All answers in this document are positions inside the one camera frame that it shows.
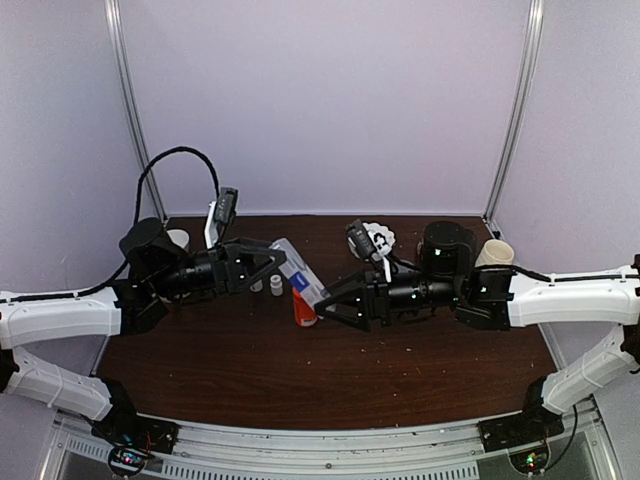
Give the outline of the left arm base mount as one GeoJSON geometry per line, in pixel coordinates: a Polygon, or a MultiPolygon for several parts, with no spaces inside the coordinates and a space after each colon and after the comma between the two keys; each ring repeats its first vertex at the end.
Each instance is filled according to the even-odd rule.
{"type": "Polygon", "coordinates": [[[109,393],[109,410],[100,420],[89,420],[91,433],[111,445],[107,466],[117,478],[138,475],[155,453],[171,454],[177,441],[177,423],[141,416],[124,386],[100,379],[109,393]]]}

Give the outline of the clear plastic pill organizer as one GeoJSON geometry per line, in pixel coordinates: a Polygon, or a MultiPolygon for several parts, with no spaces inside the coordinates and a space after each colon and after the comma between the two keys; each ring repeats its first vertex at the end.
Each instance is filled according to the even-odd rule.
{"type": "Polygon", "coordinates": [[[329,296],[325,285],[288,239],[277,239],[270,248],[285,254],[286,260],[279,269],[312,310],[329,296]]]}

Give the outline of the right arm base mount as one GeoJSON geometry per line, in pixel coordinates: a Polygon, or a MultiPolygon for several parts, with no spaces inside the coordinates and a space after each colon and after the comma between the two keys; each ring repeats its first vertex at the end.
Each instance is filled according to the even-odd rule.
{"type": "Polygon", "coordinates": [[[510,455],[512,466],[531,476],[546,473],[553,465],[548,440],[564,432],[562,415],[543,407],[545,380],[540,377],[529,385],[521,412],[478,423],[484,451],[516,449],[510,455]]]}

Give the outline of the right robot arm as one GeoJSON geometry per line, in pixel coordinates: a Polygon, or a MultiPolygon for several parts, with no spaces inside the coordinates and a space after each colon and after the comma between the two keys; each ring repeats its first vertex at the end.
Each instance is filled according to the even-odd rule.
{"type": "Polygon", "coordinates": [[[381,251],[363,222],[346,229],[373,269],[330,286],[315,312],[367,331],[374,320],[446,307],[477,330],[508,331],[548,323],[606,322],[612,331],[564,369],[533,382],[513,419],[519,440],[535,440],[577,402],[626,372],[639,370],[639,263],[582,274],[541,274],[509,258],[480,260],[474,233],[451,221],[428,224],[418,264],[381,251]]]}

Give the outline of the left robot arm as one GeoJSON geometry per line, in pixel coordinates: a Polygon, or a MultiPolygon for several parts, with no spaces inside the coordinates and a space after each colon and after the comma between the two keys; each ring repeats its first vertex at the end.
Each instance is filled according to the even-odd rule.
{"type": "Polygon", "coordinates": [[[238,238],[188,253],[157,218],[136,223],[119,243],[126,279],[84,291],[1,295],[1,390],[75,412],[105,426],[123,444],[144,424],[124,387],[83,377],[25,351],[27,344],[82,336],[140,335],[189,295],[234,295],[270,276],[286,255],[266,241],[238,238]]]}

